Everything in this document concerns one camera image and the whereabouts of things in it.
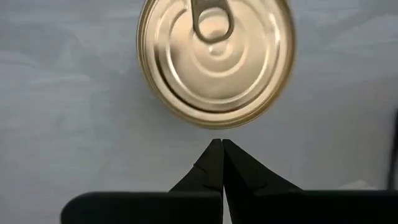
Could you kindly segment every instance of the concentric rings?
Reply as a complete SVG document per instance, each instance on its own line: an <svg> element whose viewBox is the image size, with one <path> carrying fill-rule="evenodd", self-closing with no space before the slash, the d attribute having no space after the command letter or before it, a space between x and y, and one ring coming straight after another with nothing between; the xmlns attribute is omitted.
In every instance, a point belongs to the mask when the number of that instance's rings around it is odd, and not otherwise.
<svg viewBox="0 0 398 224"><path fill-rule="evenodd" d="M243 124L262 113L289 76L294 30L280 0L232 0L235 29L213 45L193 32L190 1L147 0L137 50L151 87L175 112L211 128ZM219 35L228 20L217 10L200 19Z"/></svg>

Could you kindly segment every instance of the pull ring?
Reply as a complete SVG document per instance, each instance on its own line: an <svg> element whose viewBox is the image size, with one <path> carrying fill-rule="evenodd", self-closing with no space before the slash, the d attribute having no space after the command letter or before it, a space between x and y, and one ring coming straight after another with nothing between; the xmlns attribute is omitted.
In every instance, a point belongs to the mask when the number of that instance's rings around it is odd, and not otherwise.
<svg viewBox="0 0 398 224"><path fill-rule="evenodd" d="M192 5L193 31L195 31L197 37L201 41L203 41L206 44L215 44L231 37L234 31L235 21L227 0L191 0L191 5ZM205 37L200 31L199 17L203 11L211 8L219 8L226 13L228 17L229 27L228 31L224 35L209 39Z"/></svg>

